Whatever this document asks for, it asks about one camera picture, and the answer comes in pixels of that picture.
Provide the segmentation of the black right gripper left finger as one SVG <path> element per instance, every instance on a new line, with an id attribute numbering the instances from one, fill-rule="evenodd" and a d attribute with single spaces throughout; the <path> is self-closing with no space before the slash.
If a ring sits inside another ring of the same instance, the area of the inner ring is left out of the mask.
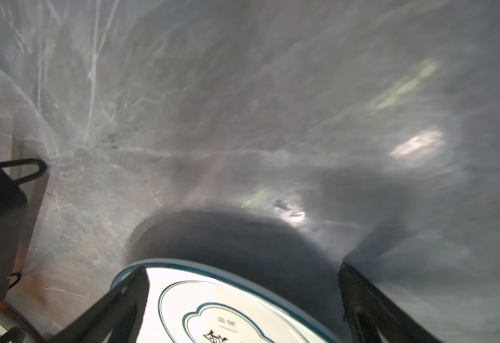
<path id="1" fill-rule="evenodd" d="M 138 267 L 51 342 L 135 342 L 143 323 L 148 274 Z"/>

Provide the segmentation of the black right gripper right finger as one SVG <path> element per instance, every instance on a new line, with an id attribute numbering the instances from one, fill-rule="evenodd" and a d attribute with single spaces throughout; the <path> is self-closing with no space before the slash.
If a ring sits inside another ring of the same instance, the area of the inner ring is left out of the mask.
<path id="1" fill-rule="evenodd" d="M 440 341 L 350 264 L 342 263 L 338 280 L 353 342 Z"/>

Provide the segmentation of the green cloud pattern plate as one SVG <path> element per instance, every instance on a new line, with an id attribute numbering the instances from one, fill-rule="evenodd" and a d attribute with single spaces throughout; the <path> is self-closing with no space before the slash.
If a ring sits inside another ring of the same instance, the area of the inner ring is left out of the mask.
<path id="1" fill-rule="evenodd" d="M 249 280 L 196 262 L 135 262 L 112 281 L 143 267 L 149 280 L 138 342 L 340 342 L 315 318 Z"/>

